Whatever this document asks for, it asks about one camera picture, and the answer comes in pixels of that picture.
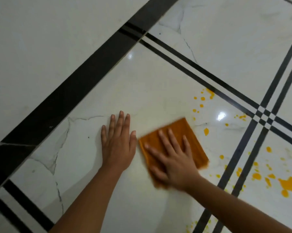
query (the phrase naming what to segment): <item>hand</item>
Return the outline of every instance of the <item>hand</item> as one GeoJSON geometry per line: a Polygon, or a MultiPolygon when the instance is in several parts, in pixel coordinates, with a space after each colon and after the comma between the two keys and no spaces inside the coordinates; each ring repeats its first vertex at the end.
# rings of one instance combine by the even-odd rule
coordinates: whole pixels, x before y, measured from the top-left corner
{"type": "Polygon", "coordinates": [[[124,113],[120,111],[117,124],[115,126],[115,116],[110,117],[108,137],[106,136],[106,126],[102,126],[101,141],[103,153],[103,166],[112,166],[123,172],[130,165],[136,151],[136,131],[130,131],[130,115],[127,114],[124,120],[124,113]]]}
{"type": "Polygon", "coordinates": [[[155,148],[145,144],[147,149],[166,167],[166,173],[160,171],[157,167],[150,167],[153,174],[164,183],[170,184],[174,188],[186,191],[192,185],[195,177],[200,176],[192,158],[191,148],[186,136],[183,137],[185,144],[185,153],[181,150],[173,132],[168,130],[170,141],[165,137],[162,130],[159,136],[168,152],[168,156],[158,152],[155,148]]]}

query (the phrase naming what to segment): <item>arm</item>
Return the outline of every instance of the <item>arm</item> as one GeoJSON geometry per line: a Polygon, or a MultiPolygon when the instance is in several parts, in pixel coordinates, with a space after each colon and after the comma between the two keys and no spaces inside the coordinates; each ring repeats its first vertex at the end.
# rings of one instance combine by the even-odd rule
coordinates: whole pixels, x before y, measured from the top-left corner
{"type": "Polygon", "coordinates": [[[145,148],[166,167],[166,173],[152,167],[154,175],[176,189],[187,192],[215,215],[231,232],[292,232],[290,228],[272,217],[201,177],[192,159],[190,145],[185,136],[183,138],[185,152],[181,150],[172,130],[169,130],[170,141],[162,131],[159,131],[159,136],[167,149],[168,156],[164,156],[145,144],[145,148]]]}
{"type": "Polygon", "coordinates": [[[50,233],[99,233],[112,192],[121,173],[130,165],[136,150],[136,132],[129,134],[130,115],[120,111],[117,125],[110,118],[109,132],[102,127],[103,164],[50,233]]]}

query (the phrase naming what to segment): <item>forearm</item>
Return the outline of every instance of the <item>forearm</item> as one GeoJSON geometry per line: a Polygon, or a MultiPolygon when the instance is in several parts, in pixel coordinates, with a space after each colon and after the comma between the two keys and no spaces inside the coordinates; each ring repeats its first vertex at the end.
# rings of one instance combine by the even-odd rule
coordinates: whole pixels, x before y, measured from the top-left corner
{"type": "Polygon", "coordinates": [[[110,167],[99,169],[50,233],[99,233],[112,192],[121,171],[110,167]]]}
{"type": "Polygon", "coordinates": [[[257,208],[232,196],[201,176],[195,176],[187,193],[207,208],[232,233],[292,232],[257,208]]]}

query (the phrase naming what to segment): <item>glossy floor surface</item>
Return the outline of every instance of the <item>glossy floor surface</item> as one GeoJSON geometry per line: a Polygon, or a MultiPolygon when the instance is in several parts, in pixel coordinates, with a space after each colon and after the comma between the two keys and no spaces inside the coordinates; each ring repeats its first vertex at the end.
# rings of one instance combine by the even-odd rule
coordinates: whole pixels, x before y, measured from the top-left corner
{"type": "MultiPolygon", "coordinates": [[[[100,128],[120,110],[138,137],[186,117],[210,160],[200,174],[292,228],[291,3],[179,0],[11,177],[53,222],[100,167],[100,128]]],[[[4,189],[0,198],[45,232],[4,189]]],[[[229,232],[190,196],[155,189],[138,149],[101,232],[196,226],[229,232]]],[[[0,232],[13,232],[1,214],[0,232]]]]}

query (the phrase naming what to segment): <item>finger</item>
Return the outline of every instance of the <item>finger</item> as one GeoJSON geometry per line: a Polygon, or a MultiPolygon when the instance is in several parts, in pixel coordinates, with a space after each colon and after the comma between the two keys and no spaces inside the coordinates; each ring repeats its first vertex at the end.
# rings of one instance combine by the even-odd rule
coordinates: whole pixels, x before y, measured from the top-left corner
{"type": "Polygon", "coordinates": [[[102,131],[101,131],[101,141],[102,141],[102,145],[104,146],[107,142],[107,137],[106,137],[106,126],[103,125],[102,126],[102,131]]]}
{"type": "Polygon", "coordinates": [[[125,117],[125,123],[123,124],[121,135],[124,135],[128,138],[128,135],[130,133],[130,115],[127,114],[125,117]]]}
{"type": "Polygon", "coordinates": [[[156,178],[158,178],[159,180],[168,183],[169,182],[169,178],[167,176],[167,174],[165,172],[162,172],[161,170],[159,170],[157,167],[152,166],[150,167],[150,171],[156,176],[156,178]]]}
{"type": "Polygon", "coordinates": [[[187,140],[187,137],[185,135],[183,136],[183,140],[184,140],[184,144],[185,144],[185,154],[187,156],[191,157],[192,153],[191,153],[190,144],[189,144],[189,141],[187,140]]]}
{"type": "Polygon", "coordinates": [[[157,151],[155,148],[150,147],[147,143],[145,144],[145,149],[148,150],[149,153],[151,153],[157,160],[159,160],[164,165],[167,164],[168,158],[157,151]]]}
{"type": "Polygon", "coordinates": [[[179,143],[176,140],[176,137],[174,136],[172,129],[169,128],[168,134],[169,134],[172,146],[174,147],[174,150],[176,151],[177,154],[181,154],[183,151],[180,148],[179,143]]]}
{"type": "Polygon", "coordinates": [[[120,111],[119,113],[119,118],[115,127],[115,136],[120,136],[121,135],[121,131],[122,131],[122,126],[123,126],[123,117],[124,117],[124,113],[123,111],[120,111]]]}
{"type": "Polygon", "coordinates": [[[161,138],[162,143],[164,144],[164,147],[167,150],[167,153],[169,155],[175,155],[175,150],[172,147],[171,143],[169,140],[166,138],[166,136],[163,134],[162,130],[159,131],[159,137],[161,138]]]}
{"type": "Polygon", "coordinates": [[[114,135],[115,131],[115,115],[112,114],[110,117],[110,124],[109,124],[109,130],[108,130],[108,138],[111,139],[114,135]]]}
{"type": "Polygon", "coordinates": [[[129,152],[131,155],[135,155],[137,145],[136,131],[132,131],[130,135],[129,152]]]}

